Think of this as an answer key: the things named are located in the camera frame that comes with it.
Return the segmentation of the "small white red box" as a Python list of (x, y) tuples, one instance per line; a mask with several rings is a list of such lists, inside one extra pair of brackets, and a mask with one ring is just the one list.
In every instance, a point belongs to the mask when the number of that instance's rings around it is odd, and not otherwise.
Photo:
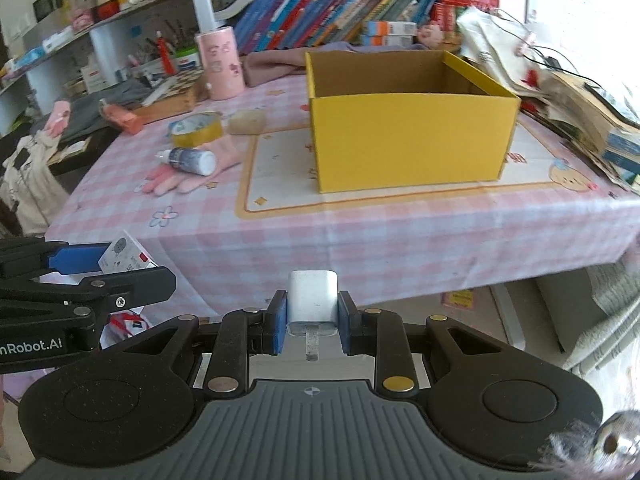
[(127, 231), (120, 232), (98, 260), (103, 274), (156, 268), (157, 263), (140, 242)]

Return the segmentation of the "small white wall charger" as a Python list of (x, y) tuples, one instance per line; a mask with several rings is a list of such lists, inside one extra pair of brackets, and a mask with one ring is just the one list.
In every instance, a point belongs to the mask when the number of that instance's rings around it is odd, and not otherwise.
[(288, 333), (305, 341), (308, 362), (318, 362), (320, 339), (337, 332), (338, 277), (330, 270), (298, 270), (288, 277)]

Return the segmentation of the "pink glove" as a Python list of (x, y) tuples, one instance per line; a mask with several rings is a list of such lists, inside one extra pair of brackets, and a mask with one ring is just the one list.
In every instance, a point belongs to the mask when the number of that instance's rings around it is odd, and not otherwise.
[(50, 138), (57, 138), (67, 128), (69, 121), (70, 102), (65, 100), (56, 101), (53, 104), (52, 112), (43, 127), (43, 131), (47, 136), (50, 136)]
[(241, 161), (241, 153), (231, 136), (221, 136), (196, 148), (159, 151), (156, 159), (160, 164), (146, 176), (141, 192), (163, 196), (188, 194), (213, 182)]

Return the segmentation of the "blue white spray bottle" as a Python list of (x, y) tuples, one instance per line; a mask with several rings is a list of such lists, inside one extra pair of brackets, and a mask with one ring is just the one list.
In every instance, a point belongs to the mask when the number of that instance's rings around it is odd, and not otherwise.
[(156, 158), (172, 169), (202, 177), (211, 176), (217, 167), (214, 153), (196, 148), (163, 150), (156, 153)]

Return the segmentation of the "yellow tape roll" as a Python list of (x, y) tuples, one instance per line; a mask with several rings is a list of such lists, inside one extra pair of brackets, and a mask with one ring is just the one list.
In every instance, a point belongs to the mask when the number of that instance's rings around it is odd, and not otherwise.
[(221, 114), (207, 112), (190, 114), (172, 122), (168, 127), (168, 136), (174, 148), (197, 148), (213, 142), (224, 134)]

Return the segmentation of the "beige soap block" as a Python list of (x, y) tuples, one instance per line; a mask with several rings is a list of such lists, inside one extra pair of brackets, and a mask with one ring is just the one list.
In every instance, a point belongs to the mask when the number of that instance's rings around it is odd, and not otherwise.
[(228, 119), (228, 131), (234, 136), (259, 136), (267, 123), (263, 110), (238, 110)]

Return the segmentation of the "white tote bag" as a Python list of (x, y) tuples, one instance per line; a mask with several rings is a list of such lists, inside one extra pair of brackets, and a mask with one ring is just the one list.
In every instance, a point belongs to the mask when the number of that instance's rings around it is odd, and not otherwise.
[(47, 232), (70, 197), (48, 165), (57, 150), (58, 138), (39, 130), (23, 136), (2, 162), (1, 199), (16, 215), (24, 235)]

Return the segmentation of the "pink checked tablecloth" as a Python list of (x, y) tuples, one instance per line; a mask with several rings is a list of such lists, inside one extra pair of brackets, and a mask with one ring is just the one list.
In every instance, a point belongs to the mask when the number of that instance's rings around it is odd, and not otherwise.
[(526, 184), (347, 203), (321, 195), (287, 211), (273, 207), (280, 185), (247, 193), (247, 164), (188, 194), (143, 192), (167, 130), (119, 136), (47, 232), (74, 244), (135, 237), (177, 280), (171, 300), (146, 309), (153, 321), (261, 307), (294, 270), (332, 270), (358, 304), (375, 304), (609, 263), (639, 244), (638, 196), (528, 117), (508, 154), (510, 168), (533, 171)]

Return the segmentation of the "pink glove on clothes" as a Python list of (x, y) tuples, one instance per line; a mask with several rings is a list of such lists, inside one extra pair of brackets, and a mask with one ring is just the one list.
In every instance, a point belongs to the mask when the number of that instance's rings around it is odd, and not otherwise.
[(57, 138), (67, 128), (69, 121), (70, 102), (65, 100), (56, 101), (53, 104), (52, 112), (43, 127), (43, 131), (47, 136), (50, 136), (50, 138)]

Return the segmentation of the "grey clothing pile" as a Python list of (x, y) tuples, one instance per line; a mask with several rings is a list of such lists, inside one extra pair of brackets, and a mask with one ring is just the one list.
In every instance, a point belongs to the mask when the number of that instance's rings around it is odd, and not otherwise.
[(58, 99), (50, 114), (44, 115), (39, 122), (35, 122), (29, 130), (34, 136), (39, 130), (44, 130), (49, 119), (55, 119), (59, 114), (68, 111), (66, 127), (58, 136), (60, 145), (73, 144), (84, 140), (93, 133), (104, 128), (111, 128), (111, 124), (101, 113), (101, 103), (115, 104), (133, 110), (152, 93), (152, 89), (137, 79), (129, 79), (116, 86), (76, 96), (73, 99)]

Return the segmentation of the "pink liquid pump bottle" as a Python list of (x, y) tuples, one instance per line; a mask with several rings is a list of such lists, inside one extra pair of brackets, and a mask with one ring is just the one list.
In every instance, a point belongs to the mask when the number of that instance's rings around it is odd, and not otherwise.
[(140, 116), (118, 104), (101, 100), (99, 102), (99, 112), (112, 126), (132, 136), (141, 132), (144, 127), (143, 119)]

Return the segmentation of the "wooden chess board box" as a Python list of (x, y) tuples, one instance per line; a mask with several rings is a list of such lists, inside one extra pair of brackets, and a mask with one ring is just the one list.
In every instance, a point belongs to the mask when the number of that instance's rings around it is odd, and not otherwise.
[(206, 96), (204, 72), (184, 70), (170, 76), (132, 111), (149, 124), (192, 112)]

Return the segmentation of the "yellow cardboard box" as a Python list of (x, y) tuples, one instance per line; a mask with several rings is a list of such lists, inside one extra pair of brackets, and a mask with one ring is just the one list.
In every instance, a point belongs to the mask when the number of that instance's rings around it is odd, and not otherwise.
[(306, 77), (320, 192), (501, 176), (521, 101), (457, 55), (318, 60)]

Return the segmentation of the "pink purple cloth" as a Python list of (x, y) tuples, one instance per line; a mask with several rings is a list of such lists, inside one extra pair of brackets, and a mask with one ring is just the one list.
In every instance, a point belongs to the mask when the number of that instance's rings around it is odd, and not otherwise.
[(303, 74), (314, 61), (353, 61), (358, 55), (390, 52), (427, 51), (427, 47), (412, 44), (401, 46), (353, 46), (346, 41), (332, 42), (316, 48), (294, 48), (291, 50), (268, 50), (252, 52), (241, 58), (244, 82), (255, 88), (267, 82), (287, 76)]

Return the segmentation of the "orange white carton lower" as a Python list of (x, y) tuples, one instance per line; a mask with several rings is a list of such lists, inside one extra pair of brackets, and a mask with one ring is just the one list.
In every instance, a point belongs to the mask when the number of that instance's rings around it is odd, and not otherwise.
[(360, 36), (360, 44), (363, 47), (394, 47), (408, 48), (413, 45), (413, 36)]

